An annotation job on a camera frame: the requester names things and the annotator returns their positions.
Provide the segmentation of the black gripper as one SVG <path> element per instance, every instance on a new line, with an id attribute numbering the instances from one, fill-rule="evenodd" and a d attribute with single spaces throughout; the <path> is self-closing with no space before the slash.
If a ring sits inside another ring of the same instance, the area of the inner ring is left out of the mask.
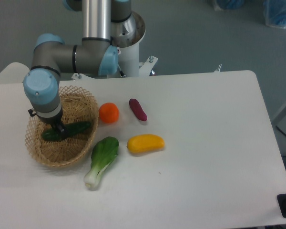
<path id="1" fill-rule="evenodd" d="M 42 108 L 42 109 L 29 109 L 28 110 L 31 117 L 38 116 L 38 118 L 45 124 L 49 124 L 55 134 L 55 141 L 65 140 L 69 137 L 69 132 L 67 131 L 66 126 L 61 121 L 62 118 L 62 108 Z"/>

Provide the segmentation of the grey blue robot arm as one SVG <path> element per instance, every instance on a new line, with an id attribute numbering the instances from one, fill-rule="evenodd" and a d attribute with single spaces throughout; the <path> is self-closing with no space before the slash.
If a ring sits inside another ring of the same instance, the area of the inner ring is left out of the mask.
<path id="1" fill-rule="evenodd" d="M 61 73 L 110 75 L 120 72 L 118 48 L 111 26 L 132 16 L 129 0 L 65 0 L 65 8 L 81 11 L 83 36 L 80 45 L 67 45 L 58 35 L 38 37 L 29 73 L 24 77 L 24 92 L 33 111 L 31 116 L 49 124 L 62 140 L 71 136 L 61 121 L 59 97 Z"/>

